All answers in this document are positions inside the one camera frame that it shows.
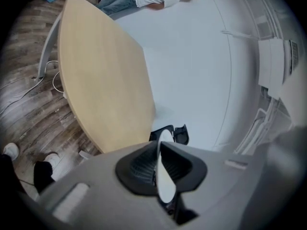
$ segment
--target white wall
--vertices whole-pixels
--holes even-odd
[[[189,145],[202,149],[239,143],[254,117],[257,56],[251,41],[221,31],[253,32],[242,4],[192,0],[126,14],[114,18],[144,49],[153,130],[186,124]]]

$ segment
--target table leg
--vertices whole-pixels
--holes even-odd
[[[53,46],[55,45],[58,39],[58,31],[59,31],[59,21],[61,19],[62,12],[58,15],[55,22],[53,23],[48,37],[45,41],[45,45],[43,47],[42,55],[40,57],[39,65],[38,65],[38,78],[42,78],[45,73],[46,64],[50,57]]]

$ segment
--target white sneaker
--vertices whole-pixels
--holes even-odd
[[[45,157],[44,162],[49,162],[52,166],[52,170],[54,170],[59,163],[59,156],[56,153],[51,153]]]
[[[9,143],[4,147],[3,154],[10,156],[14,161],[19,155],[19,148],[15,143]]]

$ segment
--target wooden floor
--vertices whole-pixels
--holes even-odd
[[[37,83],[44,42],[64,2],[33,0],[17,18],[1,56],[0,113],[13,97]],[[56,46],[49,60],[57,60]],[[57,63],[50,63],[42,83],[0,115],[0,147],[14,142],[20,148],[20,156],[14,162],[15,171],[32,198],[37,197],[30,185],[33,165],[46,154],[57,152],[60,156],[53,174],[57,180],[83,161],[78,154],[80,150],[93,155],[100,153],[78,125],[62,93],[54,90],[52,79],[57,72]],[[59,76],[55,85],[61,89]]]

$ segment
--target cable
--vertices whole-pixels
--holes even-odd
[[[37,86],[44,80],[45,75],[46,75],[47,66],[48,66],[48,64],[51,63],[51,62],[57,62],[57,63],[58,63],[57,60],[48,61],[47,64],[46,64],[46,67],[45,67],[44,76],[43,76],[43,78],[41,79],[41,81],[39,81],[39,82],[38,82],[35,86],[33,86],[31,89],[27,90],[19,99],[15,100],[15,101],[13,101],[13,102],[11,102],[11,103],[9,103],[9,104],[0,112],[0,115],[2,115],[2,114],[4,113],[4,111],[5,111],[10,105],[12,105],[13,103],[15,103],[15,102],[17,102],[17,101],[20,101],[22,98],[24,98],[26,94],[28,94],[32,89],[34,89],[35,87],[37,87]]]
[[[57,92],[60,92],[60,93],[64,93],[64,91],[60,91],[58,90],[55,86],[54,86],[54,79],[56,78],[56,76],[59,74],[59,71],[58,73],[54,76],[53,80],[52,80],[52,85],[53,85],[53,88],[57,91]]]

